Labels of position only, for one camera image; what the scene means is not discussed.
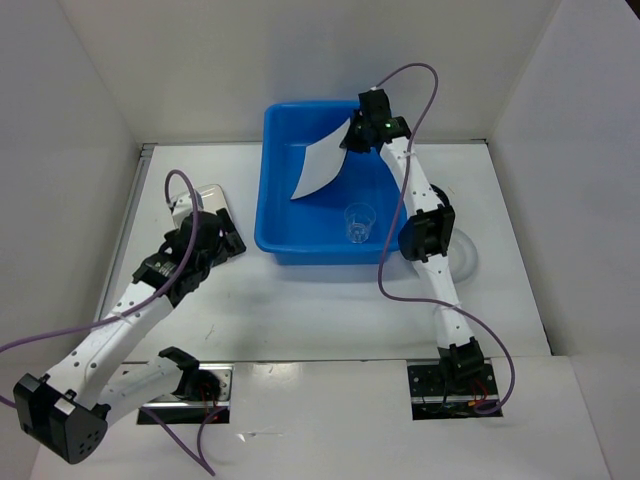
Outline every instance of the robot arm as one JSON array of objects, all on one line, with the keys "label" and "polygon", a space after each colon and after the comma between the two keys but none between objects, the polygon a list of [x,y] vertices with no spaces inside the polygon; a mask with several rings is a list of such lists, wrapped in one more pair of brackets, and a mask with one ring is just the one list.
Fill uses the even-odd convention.
[{"label": "robot arm", "polygon": [[172,213],[180,227],[167,233],[160,250],[142,262],[108,315],[122,319],[93,330],[46,374],[39,378],[26,374],[13,389],[21,428],[71,464],[91,455],[110,425],[145,402],[168,392],[188,398],[203,383],[214,388],[219,383],[213,374],[199,370],[198,360],[175,347],[107,383],[135,346],[198,288],[211,268],[246,250],[226,208],[215,214],[198,212],[195,248],[180,277],[165,295],[124,317],[123,312],[166,283],[185,254],[192,212],[174,206]]},{"label": "robot arm", "polygon": [[[400,189],[406,172],[409,127],[404,118],[392,117],[384,90],[370,90],[359,98],[360,109],[354,113],[341,147],[357,153],[376,148]],[[410,155],[417,158],[415,151]],[[429,296],[459,305],[447,256],[455,211],[439,197],[417,161],[411,163],[404,204],[408,220],[398,236],[403,257],[418,272]],[[484,356],[465,317],[443,306],[436,307],[434,316],[445,378],[456,382],[475,376],[484,365]]]}]

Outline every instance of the clear plastic cup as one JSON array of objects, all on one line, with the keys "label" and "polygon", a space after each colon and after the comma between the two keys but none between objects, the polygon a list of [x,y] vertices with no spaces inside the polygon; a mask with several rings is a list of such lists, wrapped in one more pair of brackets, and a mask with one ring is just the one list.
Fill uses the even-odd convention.
[{"label": "clear plastic cup", "polygon": [[353,243],[369,239],[371,227],[376,223],[376,211],[366,203],[352,203],[344,211],[347,222],[347,238]]}]

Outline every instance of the white plastic surface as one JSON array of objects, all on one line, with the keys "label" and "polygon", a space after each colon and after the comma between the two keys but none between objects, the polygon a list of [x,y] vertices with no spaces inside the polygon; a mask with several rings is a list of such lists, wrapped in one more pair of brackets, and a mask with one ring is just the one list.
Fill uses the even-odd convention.
[{"label": "white plastic surface", "polygon": [[126,375],[114,375],[100,394],[99,403],[111,407],[107,412],[109,428],[141,405],[174,392],[183,374],[173,360],[161,357],[154,358],[148,365],[130,368]]},{"label": "white plastic surface", "polygon": [[[489,135],[558,0],[60,0],[139,142],[262,138],[276,102],[353,99],[407,62],[420,138]],[[411,123],[426,72],[385,85]]]},{"label": "white plastic surface", "polygon": [[[549,355],[486,146],[418,145],[416,150],[478,248],[478,271],[458,286],[463,305],[486,320],[513,354]],[[436,358],[431,309],[383,298],[375,265],[283,267],[256,247],[260,158],[260,145],[156,147],[107,304],[173,228],[162,194],[172,168],[183,169],[194,185],[222,185],[247,252],[214,268],[129,360],[146,362],[168,345],[203,361]],[[385,267],[385,279],[391,292],[424,295],[399,254]],[[472,329],[487,356],[502,355],[488,335]]]},{"label": "white plastic surface", "polygon": [[[0,2],[0,343],[89,323],[139,150],[58,2]],[[3,364],[60,360],[73,336]]]},{"label": "white plastic surface", "polygon": [[640,478],[639,46],[624,1],[564,0],[490,142],[550,342],[624,480]]},{"label": "white plastic surface", "polygon": [[[386,163],[387,167],[393,175],[393,179],[398,185],[398,190],[402,188],[404,183],[404,174],[407,171],[406,152],[409,147],[409,140],[406,138],[396,138],[390,144],[382,145],[380,150],[380,158]],[[429,184],[429,179],[425,171],[422,169],[415,146],[411,152],[412,166],[409,168],[409,180],[407,190],[404,194],[404,206],[407,209],[407,217],[415,215],[418,210],[430,212],[438,208],[442,204],[436,193]]]},{"label": "white plastic surface", "polygon": [[[504,418],[412,421],[406,362],[239,364],[228,425],[203,450],[228,480],[608,480],[568,359],[516,358],[519,386]],[[494,360],[504,392],[508,367]],[[136,414],[110,428],[86,461],[46,448],[31,480],[210,479]],[[197,425],[174,425],[195,447]]]},{"label": "white plastic surface", "polygon": [[[460,305],[458,292],[449,271],[449,260],[446,257],[433,255],[429,257],[427,263],[411,262],[411,265],[418,272],[418,277],[424,288],[423,296],[426,295],[454,306],[468,308],[466,305]],[[455,310],[442,305],[425,305],[423,308],[432,312],[438,347],[445,349],[451,345],[460,347],[469,343],[469,339],[474,336],[473,331],[469,328],[467,318]]]},{"label": "white plastic surface", "polygon": [[328,185],[340,173],[342,164],[347,158],[347,151],[340,148],[351,119],[344,122],[322,140],[308,145],[304,151],[304,163],[298,179],[296,190],[291,200],[305,197]]},{"label": "white plastic surface", "polygon": [[[142,303],[155,291],[155,288],[143,282],[130,284],[105,318],[120,315]],[[49,385],[61,393],[73,390],[77,394],[74,400],[78,404],[93,408],[103,387],[126,356],[149,330],[172,311],[169,299],[163,295],[121,321],[92,330],[80,345],[47,371]],[[170,342],[167,342],[158,351],[170,346]]]}]

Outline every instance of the blue tub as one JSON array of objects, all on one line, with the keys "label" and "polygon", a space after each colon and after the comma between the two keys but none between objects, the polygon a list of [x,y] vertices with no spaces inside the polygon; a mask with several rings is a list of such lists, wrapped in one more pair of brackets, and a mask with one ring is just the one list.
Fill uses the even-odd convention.
[{"label": "blue tub", "polygon": [[[398,187],[377,153],[349,153],[340,174],[325,188],[291,201],[304,162],[305,147],[338,128],[357,102],[300,102],[271,106],[265,113],[255,241],[285,265],[375,264],[391,226]],[[369,240],[346,237],[344,210],[364,202],[376,210]],[[398,250],[398,222],[390,251]]]}]

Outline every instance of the cable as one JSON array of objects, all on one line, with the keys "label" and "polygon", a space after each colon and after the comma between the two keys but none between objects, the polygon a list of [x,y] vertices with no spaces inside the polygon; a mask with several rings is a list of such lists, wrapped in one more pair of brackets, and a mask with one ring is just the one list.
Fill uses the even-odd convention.
[{"label": "cable", "polygon": [[202,430],[204,429],[204,426],[207,423],[209,423],[215,415],[217,415],[221,410],[224,410],[225,408],[226,407],[221,407],[215,410],[213,413],[210,413],[209,415],[207,415],[204,421],[200,424],[200,429],[198,430],[198,443],[197,443],[198,454],[200,456],[193,453],[193,451],[189,447],[187,447],[182,440],[180,440],[180,437],[178,437],[175,434],[175,432],[171,430],[169,425],[167,425],[158,415],[156,415],[156,413],[153,410],[147,407],[140,407],[140,411],[149,415],[149,417],[151,417],[154,422],[160,425],[162,429],[165,432],[167,432],[167,434],[171,437],[171,439],[178,444],[178,446],[184,451],[184,453],[189,455],[193,459],[193,461],[196,462],[198,465],[200,465],[209,475],[211,475],[212,477],[215,477],[216,472],[213,471],[213,468],[211,468],[211,465],[209,465],[209,463],[204,459],[204,455],[202,454],[202,448],[201,448]]},{"label": "cable", "polygon": [[209,463],[205,460],[204,453],[202,453],[202,432],[204,431],[204,426],[207,425],[212,420],[215,420],[216,415],[218,415],[225,408],[227,408],[227,407],[214,408],[213,412],[211,412],[209,415],[207,415],[207,417],[200,424],[200,428],[198,428],[198,436],[197,436],[197,439],[196,439],[196,448],[198,449],[198,455],[200,456],[200,460],[208,467],[208,469],[205,468],[205,467],[203,467],[203,468],[205,470],[207,470],[207,471],[211,470],[211,472],[212,472],[211,476],[214,476],[215,473],[213,472],[213,469],[209,466]]},{"label": "cable", "polygon": [[[178,268],[176,268],[175,272],[173,272],[173,275],[171,275],[171,277],[164,283],[164,285],[162,285],[162,287],[160,287],[158,290],[156,290],[155,293],[153,295],[151,295],[149,298],[147,298],[146,300],[143,300],[138,305],[134,305],[130,309],[125,310],[124,312],[122,312],[120,314],[120,316],[109,317],[109,318],[106,318],[104,320],[100,320],[100,321],[91,323],[90,325],[81,325],[79,327],[63,328],[61,330],[55,330],[55,331],[49,332],[49,333],[41,333],[39,335],[33,335],[33,336],[30,336],[30,337],[21,338],[19,340],[14,340],[13,342],[9,342],[9,343],[7,343],[5,345],[2,345],[0,347],[0,354],[3,353],[3,352],[6,352],[7,350],[11,350],[12,348],[19,347],[21,345],[26,345],[28,343],[38,342],[40,340],[46,340],[48,338],[61,337],[63,335],[70,335],[70,334],[73,334],[73,333],[85,332],[87,330],[93,330],[94,328],[98,328],[98,327],[104,327],[105,325],[109,325],[110,323],[114,323],[114,322],[122,320],[122,317],[128,317],[129,315],[132,315],[132,314],[136,313],[137,311],[139,311],[139,310],[143,309],[144,307],[146,307],[147,305],[149,305],[156,298],[160,298],[162,295],[167,293],[167,291],[175,283],[175,281],[178,279],[178,277],[180,277],[180,275],[182,275],[182,271],[187,266],[187,262],[189,261],[189,258],[191,257],[191,253],[193,252],[193,247],[196,244],[196,236],[197,236],[197,232],[198,232],[198,221],[199,221],[199,218],[198,218],[199,217],[199,215],[198,215],[198,202],[197,202],[197,199],[196,199],[195,189],[193,188],[193,185],[189,181],[189,178],[181,170],[171,170],[167,174],[167,178],[164,181],[165,200],[167,201],[167,203],[169,202],[169,196],[168,196],[169,195],[169,182],[171,181],[171,178],[174,175],[177,175],[180,178],[182,178],[182,180],[184,181],[184,183],[187,186],[187,190],[189,190],[189,195],[191,196],[191,206],[193,208],[193,224],[192,224],[192,228],[191,228],[191,237],[189,238],[189,244],[187,245],[187,250],[184,253],[184,257],[182,257],[182,260],[180,261],[180,264],[178,265]],[[4,397],[2,395],[0,395],[0,403],[3,403],[6,406],[11,407],[11,408],[16,408],[16,404],[14,402],[12,402],[11,400],[9,400],[8,398],[6,398],[6,397]]]},{"label": "cable", "polygon": [[478,317],[476,317],[475,315],[463,310],[462,308],[460,308],[460,307],[458,307],[456,305],[453,305],[452,303],[445,302],[443,300],[438,300],[436,298],[398,297],[396,295],[392,295],[392,294],[388,293],[385,290],[384,285],[382,284],[382,272],[383,272],[383,269],[384,269],[384,260],[385,260],[385,258],[387,256],[387,252],[389,251],[389,245],[391,245],[391,241],[393,240],[393,233],[396,230],[396,225],[398,224],[398,219],[400,218],[400,213],[402,212],[402,206],[404,205],[404,195],[405,195],[405,193],[407,191],[407,184],[409,183],[409,171],[410,171],[410,168],[411,168],[411,155],[410,155],[411,147],[413,146],[413,143],[414,143],[415,137],[416,137],[416,133],[418,132],[418,129],[420,128],[420,125],[422,124],[422,121],[424,120],[424,117],[427,115],[427,112],[429,112],[429,109],[431,108],[431,105],[433,104],[433,101],[436,98],[436,94],[438,93],[439,78],[438,78],[438,73],[436,72],[436,70],[431,65],[429,65],[427,63],[408,63],[408,64],[406,64],[406,65],[394,70],[393,72],[391,72],[389,75],[387,75],[382,80],[380,80],[380,82],[378,82],[378,84],[374,87],[374,89],[377,89],[377,88],[381,87],[382,84],[384,84],[387,80],[389,80],[390,78],[394,77],[396,74],[398,74],[401,71],[406,70],[407,68],[410,68],[410,67],[422,67],[422,68],[426,68],[427,70],[429,70],[431,72],[431,74],[433,75],[433,80],[434,80],[433,91],[431,93],[431,97],[429,98],[429,102],[427,103],[427,106],[424,108],[424,110],[420,114],[420,117],[418,117],[418,121],[416,122],[415,127],[413,127],[413,131],[411,132],[411,137],[409,138],[409,144],[407,146],[407,156],[406,156],[407,164],[406,164],[405,173],[404,173],[404,180],[402,181],[402,188],[400,189],[400,197],[398,198],[398,204],[396,205],[396,211],[395,211],[395,213],[393,215],[393,220],[391,221],[391,227],[389,228],[389,233],[387,234],[387,239],[386,239],[386,241],[384,243],[384,248],[382,249],[382,255],[380,256],[380,263],[378,263],[378,289],[380,290],[380,293],[382,293],[382,295],[384,295],[386,298],[388,298],[390,300],[395,300],[397,302],[431,303],[431,304],[441,305],[443,307],[447,307],[447,308],[450,308],[452,310],[455,310],[459,314],[464,315],[469,320],[472,320],[476,324],[480,325],[484,330],[486,330],[486,332],[489,335],[491,335],[491,337],[496,341],[496,343],[500,346],[500,348],[504,352],[504,356],[507,359],[507,363],[509,364],[509,371],[510,371],[510,374],[511,374],[511,379],[509,381],[509,388],[507,389],[507,393],[504,395],[502,400],[496,401],[493,407],[485,408],[485,409],[480,409],[478,407],[474,407],[474,411],[476,413],[478,413],[480,415],[490,415],[490,414],[495,413],[498,410],[500,410],[500,408],[502,408],[502,406],[505,403],[507,403],[509,398],[511,398],[511,394],[513,393],[513,389],[514,389],[515,384],[516,384],[516,368],[515,368],[515,365],[513,364],[513,358],[511,358],[511,354],[509,353],[509,350],[507,350],[507,347],[505,346],[504,343],[502,343],[502,340],[500,340],[498,335],[496,335],[496,333],[486,323],[484,323],[482,320],[480,320]]}]

